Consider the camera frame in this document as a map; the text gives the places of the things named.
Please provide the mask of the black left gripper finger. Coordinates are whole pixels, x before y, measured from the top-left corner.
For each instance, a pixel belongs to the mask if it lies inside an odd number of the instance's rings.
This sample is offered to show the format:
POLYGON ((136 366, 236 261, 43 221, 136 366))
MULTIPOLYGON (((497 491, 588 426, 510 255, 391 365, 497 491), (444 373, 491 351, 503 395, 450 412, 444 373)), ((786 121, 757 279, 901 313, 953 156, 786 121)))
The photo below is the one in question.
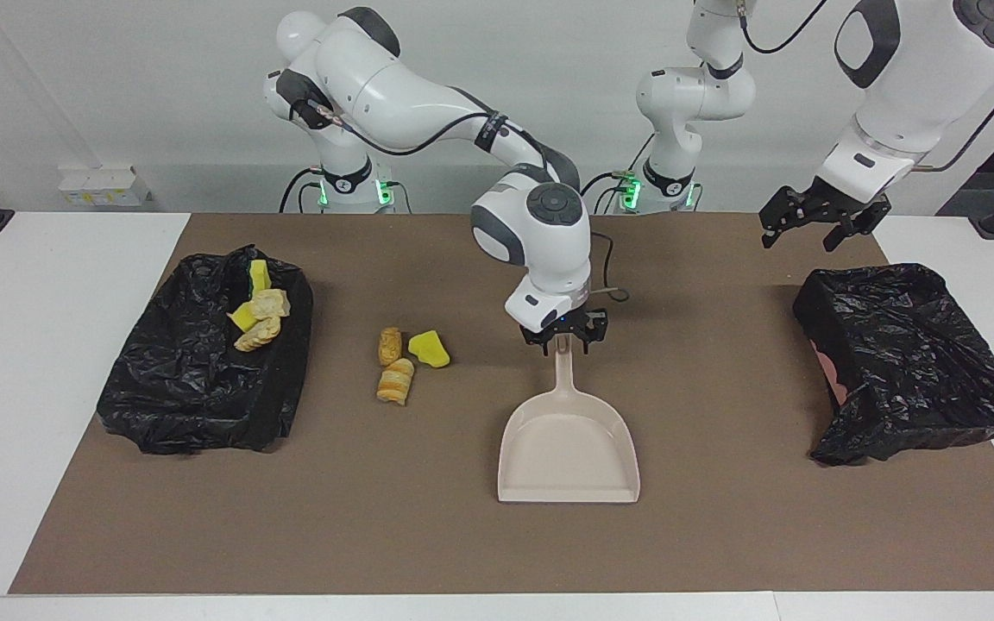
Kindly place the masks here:
POLYGON ((763 236, 762 245, 765 250, 777 243, 778 237, 796 226, 796 209, 792 207, 764 207, 758 213, 763 236))
POLYGON ((823 239, 824 250, 828 253, 836 251, 844 240, 854 235, 871 235, 872 224, 868 216, 857 216, 851 219, 848 216, 842 217, 836 227, 831 229, 823 239))

